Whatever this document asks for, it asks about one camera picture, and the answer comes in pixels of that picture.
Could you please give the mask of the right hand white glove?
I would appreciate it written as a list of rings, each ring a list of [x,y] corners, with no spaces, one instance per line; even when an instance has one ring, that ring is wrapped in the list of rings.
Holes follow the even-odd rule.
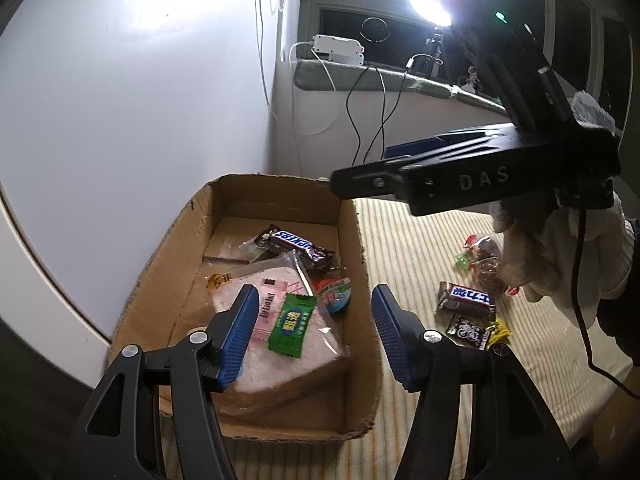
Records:
[[[525,196],[489,205],[492,228],[503,235],[499,274],[506,284],[524,289],[530,302],[544,297],[577,325],[570,281],[578,241],[579,214],[560,208],[553,196]],[[620,196],[613,206],[587,211],[586,234],[578,272],[578,306],[587,326],[603,300],[615,300],[631,276],[634,228]]]

